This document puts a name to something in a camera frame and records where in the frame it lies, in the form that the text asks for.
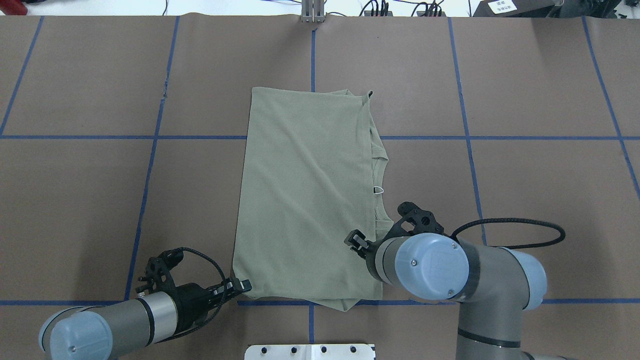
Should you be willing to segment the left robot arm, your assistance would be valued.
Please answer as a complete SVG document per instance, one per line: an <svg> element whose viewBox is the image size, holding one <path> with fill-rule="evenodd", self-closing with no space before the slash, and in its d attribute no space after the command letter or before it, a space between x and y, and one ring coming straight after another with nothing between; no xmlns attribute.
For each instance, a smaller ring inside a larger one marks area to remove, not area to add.
<svg viewBox="0 0 640 360"><path fill-rule="evenodd" d="M73 306L50 316L38 334L48 360L114 360L190 334L210 311L251 291L233 276L208 288L190 283L108 306Z"/></svg>

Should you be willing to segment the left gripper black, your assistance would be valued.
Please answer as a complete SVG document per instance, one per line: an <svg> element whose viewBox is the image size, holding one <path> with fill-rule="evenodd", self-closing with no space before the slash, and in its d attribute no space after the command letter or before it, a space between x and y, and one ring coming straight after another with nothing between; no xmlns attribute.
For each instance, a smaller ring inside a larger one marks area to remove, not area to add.
<svg viewBox="0 0 640 360"><path fill-rule="evenodd" d="M203 288L198 284L180 285L173 293L179 326L204 324L210 310L218 307L222 299L232 299L252 290L249 279L224 279L219 284Z"/></svg>

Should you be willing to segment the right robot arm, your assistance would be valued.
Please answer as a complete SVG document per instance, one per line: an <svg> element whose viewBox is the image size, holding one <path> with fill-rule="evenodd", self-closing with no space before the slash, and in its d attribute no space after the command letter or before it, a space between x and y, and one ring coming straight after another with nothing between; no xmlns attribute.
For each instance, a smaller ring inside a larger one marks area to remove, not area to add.
<svg viewBox="0 0 640 360"><path fill-rule="evenodd" d="M458 303L457 360L550 360L521 347L524 312L542 304L547 275L537 258L443 234L368 241L355 229L345 244L378 281L428 301Z"/></svg>

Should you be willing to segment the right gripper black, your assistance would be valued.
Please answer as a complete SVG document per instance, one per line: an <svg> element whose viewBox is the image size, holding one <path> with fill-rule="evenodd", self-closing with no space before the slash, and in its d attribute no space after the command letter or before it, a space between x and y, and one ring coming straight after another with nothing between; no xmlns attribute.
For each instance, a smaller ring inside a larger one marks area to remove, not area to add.
<svg viewBox="0 0 640 360"><path fill-rule="evenodd" d="M366 269L375 280L388 283L388 276L384 270L388 240L367 240L366 235L355 228L349 232L343 243L365 260Z"/></svg>

